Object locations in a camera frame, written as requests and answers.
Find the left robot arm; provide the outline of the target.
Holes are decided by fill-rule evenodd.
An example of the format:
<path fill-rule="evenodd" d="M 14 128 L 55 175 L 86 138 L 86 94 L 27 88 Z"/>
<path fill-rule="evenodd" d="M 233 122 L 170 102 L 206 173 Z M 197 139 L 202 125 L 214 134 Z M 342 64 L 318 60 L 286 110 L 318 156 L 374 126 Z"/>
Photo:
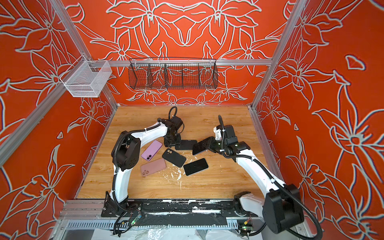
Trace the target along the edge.
<path fill-rule="evenodd" d="M 173 116 L 158 119 L 156 124 L 142 130 L 121 132 L 111 153 L 114 176 L 112 189 L 106 192 L 102 217 L 118 217 L 140 207 L 140 204 L 128 203 L 128 187 L 131 172 L 140 159 L 141 148 L 160 137 L 164 138 L 167 147 L 176 146 L 181 142 L 178 131 L 183 124 L 182 119 Z"/>

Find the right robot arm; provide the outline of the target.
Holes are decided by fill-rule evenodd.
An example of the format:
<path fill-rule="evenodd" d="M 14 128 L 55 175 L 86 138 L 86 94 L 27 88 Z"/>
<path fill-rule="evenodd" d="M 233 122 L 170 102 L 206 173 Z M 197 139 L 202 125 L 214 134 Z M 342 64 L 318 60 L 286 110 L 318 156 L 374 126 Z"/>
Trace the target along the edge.
<path fill-rule="evenodd" d="M 214 128 L 215 136 L 210 141 L 209 150 L 220 154 L 226 159 L 232 159 L 241 166 L 257 184 L 263 194 L 264 201 L 260 202 L 251 193 L 240 197 L 240 206 L 246 212 L 262 217 L 265 226 L 272 233 L 288 232 L 301 240 L 304 236 L 293 230 L 305 220 L 307 214 L 316 227 L 313 240 L 320 240 L 323 231 L 317 218 L 302 203 L 300 192 L 295 185 L 287 185 L 276 177 L 267 167 L 259 161 L 250 146 L 239 142 L 231 125 L 218 125 Z"/>

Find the dark phone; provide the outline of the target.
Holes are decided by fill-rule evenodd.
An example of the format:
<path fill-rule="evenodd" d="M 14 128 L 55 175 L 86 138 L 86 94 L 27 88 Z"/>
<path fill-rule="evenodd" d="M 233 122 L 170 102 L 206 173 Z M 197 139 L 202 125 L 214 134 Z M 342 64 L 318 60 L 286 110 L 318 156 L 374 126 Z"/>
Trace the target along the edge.
<path fill-rule="evenodd" d="M 209 149 L 210 143 L 211 143 L 211 137 L 206 138 L 196 144 L 193 145 L 192 155 L 196 156 L 206 150 Z"/>

